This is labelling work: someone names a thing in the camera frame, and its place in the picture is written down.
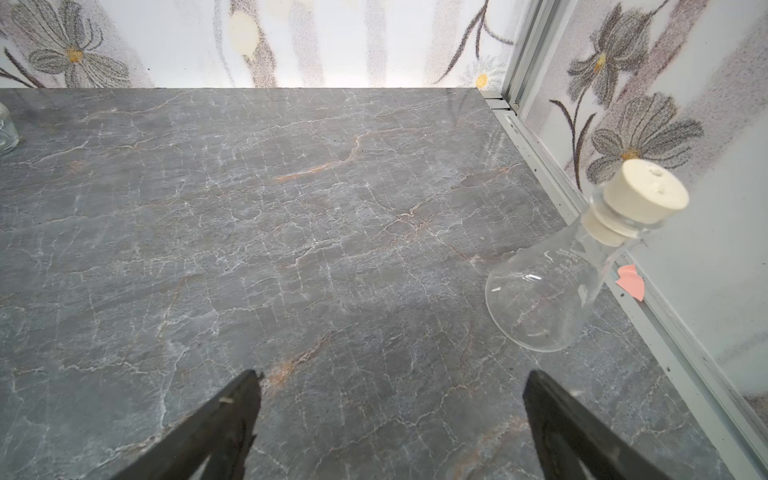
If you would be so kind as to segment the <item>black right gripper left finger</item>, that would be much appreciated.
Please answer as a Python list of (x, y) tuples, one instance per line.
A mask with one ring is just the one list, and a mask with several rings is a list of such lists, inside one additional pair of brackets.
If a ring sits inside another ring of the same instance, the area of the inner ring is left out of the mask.
[(255, 441), (263, 375), (243, 371), (116, 479), (242, 479)]

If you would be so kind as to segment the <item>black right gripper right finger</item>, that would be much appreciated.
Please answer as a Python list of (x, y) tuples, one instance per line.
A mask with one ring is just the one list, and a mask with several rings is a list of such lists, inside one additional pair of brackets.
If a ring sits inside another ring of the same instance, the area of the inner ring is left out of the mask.
[(530, 372), (523, 400), (546, 479), (667, 477), (546, 372)]

